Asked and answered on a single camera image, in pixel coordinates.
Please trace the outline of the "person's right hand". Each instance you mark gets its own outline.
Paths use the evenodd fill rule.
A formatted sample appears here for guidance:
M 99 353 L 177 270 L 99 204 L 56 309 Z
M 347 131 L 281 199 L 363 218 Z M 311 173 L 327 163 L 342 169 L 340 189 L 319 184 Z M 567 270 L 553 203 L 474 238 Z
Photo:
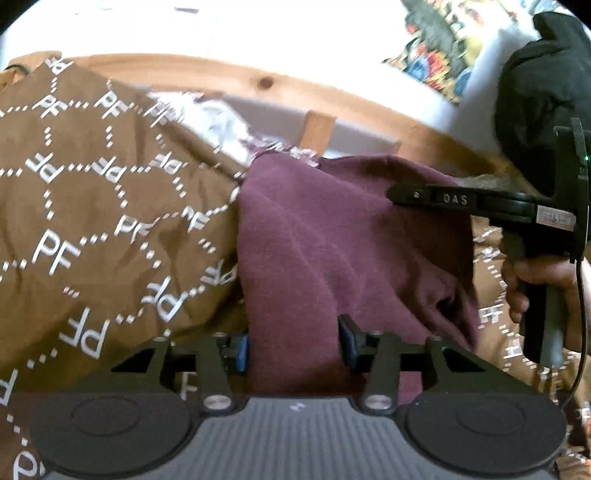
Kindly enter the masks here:
M 506 301 L 514 323 L 522 321 L 531 304 L 530 298 L 525 294 L 523 288 L 525 283 L 548 284 L 558 288 L 564 295 L 569 314 L 565 347 L 578 353 L 582 351 L 581 308 L 574 264 L 558 257 L 543 257 L 517 262 L 506 258 L 502 266 L 502 278 L 507 284 Z

